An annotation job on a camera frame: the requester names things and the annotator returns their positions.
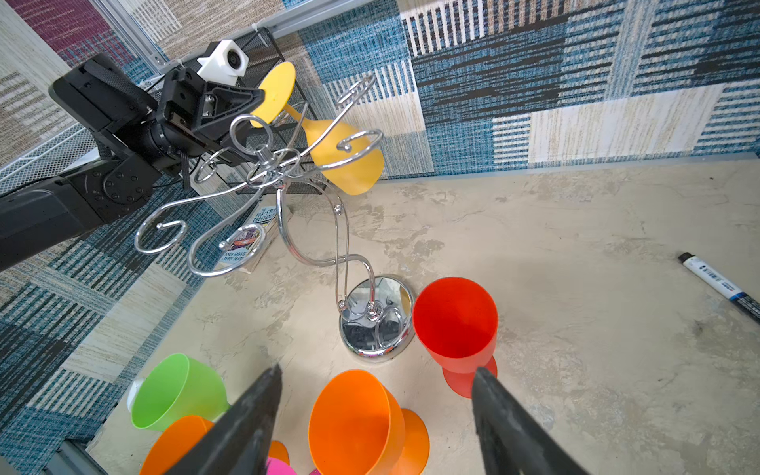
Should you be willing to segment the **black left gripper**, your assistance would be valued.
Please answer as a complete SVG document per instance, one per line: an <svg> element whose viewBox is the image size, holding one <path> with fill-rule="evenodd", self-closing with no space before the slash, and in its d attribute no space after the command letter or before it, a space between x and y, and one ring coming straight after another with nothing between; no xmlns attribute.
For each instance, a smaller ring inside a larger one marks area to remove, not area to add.
<svg viewBox="0 0 760 475"><path fill-rule="evenodd" d="M261 89L207 82L188 67L176 66L163 79L156 109L156 149L180 160L232 145L230 127L265 99Z"/></svg>

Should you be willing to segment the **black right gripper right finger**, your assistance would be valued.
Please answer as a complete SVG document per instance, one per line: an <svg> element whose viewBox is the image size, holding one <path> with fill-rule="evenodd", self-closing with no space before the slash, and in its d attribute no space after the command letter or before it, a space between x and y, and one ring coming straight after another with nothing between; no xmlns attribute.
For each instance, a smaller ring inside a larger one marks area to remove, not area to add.
<svg viewBox="0 0 760 475"><path fill-rule="evenodd" d="M475 372L471 401L486 473L587 475L485 367Z"/></svg>

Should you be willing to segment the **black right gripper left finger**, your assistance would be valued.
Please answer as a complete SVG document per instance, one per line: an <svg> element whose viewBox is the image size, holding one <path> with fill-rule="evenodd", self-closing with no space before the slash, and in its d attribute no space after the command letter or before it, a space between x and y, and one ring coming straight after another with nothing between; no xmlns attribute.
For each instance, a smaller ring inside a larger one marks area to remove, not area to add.
<svg viewBox="0 0 760 475"><path fill-rule="evenodd" d="M283 389L278 364L263 371L170 474L264 474Z"/></svg>

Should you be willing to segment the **pink plastic wine glass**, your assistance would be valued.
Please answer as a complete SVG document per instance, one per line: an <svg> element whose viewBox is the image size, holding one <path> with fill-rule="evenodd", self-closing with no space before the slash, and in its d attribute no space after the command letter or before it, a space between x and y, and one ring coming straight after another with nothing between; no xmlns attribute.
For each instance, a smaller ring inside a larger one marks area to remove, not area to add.
<svg viewBox="0 0 760 475"><path fill-rule="evenodd" d="M266 475L297 475L293 467L283 460L268 457L266 463Z"/></svg>

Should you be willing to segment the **green plastic wine glass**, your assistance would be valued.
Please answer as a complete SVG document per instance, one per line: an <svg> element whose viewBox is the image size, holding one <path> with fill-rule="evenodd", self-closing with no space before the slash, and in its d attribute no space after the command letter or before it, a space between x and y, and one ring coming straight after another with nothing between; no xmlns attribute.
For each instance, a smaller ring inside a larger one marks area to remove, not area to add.
<svg viewBox="0 0 760 475"><path fill-rule="evenodd" d="M131 422L136 429L165 431L187 416L214 421L231 407L217 371L184 353L164 358L142 382Z"/></svg>

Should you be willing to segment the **orange wine glass front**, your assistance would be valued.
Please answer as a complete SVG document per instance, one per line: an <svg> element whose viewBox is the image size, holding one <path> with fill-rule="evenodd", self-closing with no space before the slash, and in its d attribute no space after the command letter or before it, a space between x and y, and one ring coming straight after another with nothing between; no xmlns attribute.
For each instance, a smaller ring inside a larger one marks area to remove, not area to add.
<svg viewBox="0 0 760 475"><path fill-rule="evenodd" d="M308 443L322 474L421 474L431 450L423 420L360 369L338 374L323 389Z"/></svg>

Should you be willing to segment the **red plastic wine glass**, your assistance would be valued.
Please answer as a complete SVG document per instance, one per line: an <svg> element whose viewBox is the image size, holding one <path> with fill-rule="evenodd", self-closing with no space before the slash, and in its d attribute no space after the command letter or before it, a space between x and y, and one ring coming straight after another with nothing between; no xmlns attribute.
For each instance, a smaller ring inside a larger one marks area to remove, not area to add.
<svg viewBox="0 0 760 475"><path fill-rule="evenodd" d="M494 358L498 309L478 283L462 277L433 281L416 299L413 324L421 344L441 367L445 382L459 396L472 397L478 368L498 374Z"/></svg>

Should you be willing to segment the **yellow plastic wine glass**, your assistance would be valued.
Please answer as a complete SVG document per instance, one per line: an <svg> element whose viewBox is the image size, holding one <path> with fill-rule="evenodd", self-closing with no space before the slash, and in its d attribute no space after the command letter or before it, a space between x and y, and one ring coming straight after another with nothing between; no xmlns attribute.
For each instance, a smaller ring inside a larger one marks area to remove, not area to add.
<svg viewBox="0 0 760 475"><path fill-rule="evenodd" d="M280 113L287 113L302 125L308 145L304 154L312 158L318 173L348 195L369 191L384 170L384 155L379 149L383 133L358 130L344 122L344 117L375 85L376 76L373 73L364 76L338 99L340 113L332 121L309 120L288 104L295 81L292 63L285 61L271 69L259 84L265 99L253 110L253 116L269 125Z"/></svg>

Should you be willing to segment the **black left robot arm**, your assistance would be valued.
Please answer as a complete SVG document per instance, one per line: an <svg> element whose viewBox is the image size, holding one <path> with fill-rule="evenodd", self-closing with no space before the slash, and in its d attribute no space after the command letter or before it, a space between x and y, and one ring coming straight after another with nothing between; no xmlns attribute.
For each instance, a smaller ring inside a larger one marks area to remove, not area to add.
<svg viewBox="0 0 760 475"><path fill-rule="evenodd" d="M231 124L265 99L261 89L207 82L183 66L154 98L105 53L59 77L49 95L93 136L99 156L2 194L2 269L134 213L162 176L188 186L194 158L241 164Z"/></svg>

